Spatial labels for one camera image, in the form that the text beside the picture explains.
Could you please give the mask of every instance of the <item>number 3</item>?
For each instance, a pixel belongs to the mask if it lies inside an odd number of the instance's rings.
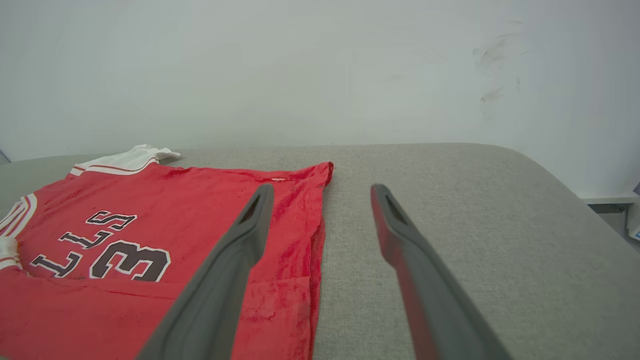
[[[92,279],[104,278],[113,267],[109,262],[116,254],[121,255],[122,259],[115,265],[115,270],[123,274],[131,275],[139,263],[147,264],[145,271],[142,274],[134,275],[132,280],[160,281],[167,266],[171,263],[171,257],[166,250],[140,247],[138,243],[118,240],[104,249],[100,257],[93,262],[89,269],[89,276]]]

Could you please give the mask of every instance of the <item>gray fabric table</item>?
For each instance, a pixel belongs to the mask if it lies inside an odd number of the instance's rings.
[[[315,360],[413,358],[396,275],[378,248],[373,183],[392,190],[515,359],[640,358],[639,254],[517,152],[456,143],[180,152],[171,166],[334,162]],[[1,166],[0,213],[96,157]]]

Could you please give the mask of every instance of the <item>white sleeve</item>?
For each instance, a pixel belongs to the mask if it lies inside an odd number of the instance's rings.
[[[180,154],[167,148],[158,149],[146,144],[137,145],[127,152],[76,164],[70,173],[79,176],[85,171],[98,171],[116,175],[131,175],[142,171],[150,163],[158,163],[159,160],[166,158],[180,158]]]
[[[20,266],[18,261],[18,243],[15,238],[0,236],[0,270],[9,266]]]

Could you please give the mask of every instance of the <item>bulls jersey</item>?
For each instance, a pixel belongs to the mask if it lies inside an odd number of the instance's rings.
[[[233,358],[310,358],[332,164],[261,172],[158,163],[175,156],[140,145],[78,164],[16,203],[0,222],[0,355],[135,358],[256,188],[270,183],[271,228]]]

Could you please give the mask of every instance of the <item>white trim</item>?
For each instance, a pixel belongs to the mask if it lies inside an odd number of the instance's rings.
[[[29,204],[27,203],[26,198],[23,196],[20,198],[22,206],[18,211],[14,213],[14,215],[10,216],[7,220],[11,219],[11,221],[3,226],[3,233],[1,236],[9,236],[9,234],[13,231],[13,228],[20,223],[22,218],[24,217],[25,212],[29,211]]]
[[[18,208],[17,209],[13,209],[13,211],[11,213],[9,213],[7,216],[5,216],[4,219],[2,220],[2,222],[0,222],[0,231],[5,229],[5,233],[8,233],[9,230],[7,230],[7,227],[9,225],[11,225],[11,229],[13,229],[13,227],[15,225],[13,225],[12,223],[26,209],[26,205],[22,202],[22,200],[16,202],[16,205],[18,205]]]
[[[636,193],[627,193],[603,197],[582,198],[586,204],[632,204],[640,201],[640,196]]]
[[[18,242],[14,238],[0,236],[0,270],[9,266],[20,267],[18,260]]]
[[[6,214],[6,216],[3,217],[2,220],[0,220],[0,224],[2,224],[11,215],[11,213],[13,213],[21,204],[22,204],[21,201],[16,202],[11,208],[11,210],[9,210],[9,212]]]
[[[78,175],[80,175],[80,174],[82,174],[82,173],[83,173],[83,171],[82,171],[82,170],[78,170],[78,169],[76,169],[76,168],[72,168],[72,169],[71,169],[71,171],[69,172],[69,174],[71,174],[71,175],[75,175],[75,176],[78,176]]]
[[[15,259],[6,259],[0,261],[0,270],[4,268],[8,268],[9,266],[16,266],[18,263],[15,262]]]
[[[113,175],[133,175],[144,170],[150,163],[158,163],[158,160],[165,158],[179,157],[178,152],[167,148],[157,149],[151,145],[137,145],[127,152],[76,164],[69,174],[80,176],[86,171],[95,171]]]
[[[36,194],[30,193],[29,195],[27,195],[27,199],[29,199],[29,210],[24,215],[24,217],[22,217],[22,220],[20,220],[20,223],[13,230],[13,232],[9,234],[9,237],[14,238],[18,236],[18,234],[20,234],[24,227],[27,226],[27,223],[29,222],[29,220],[31,220],[31,217],[33,217],[33,213],[35,213],[36,208],[38,207],[38,198],[36,198]]]

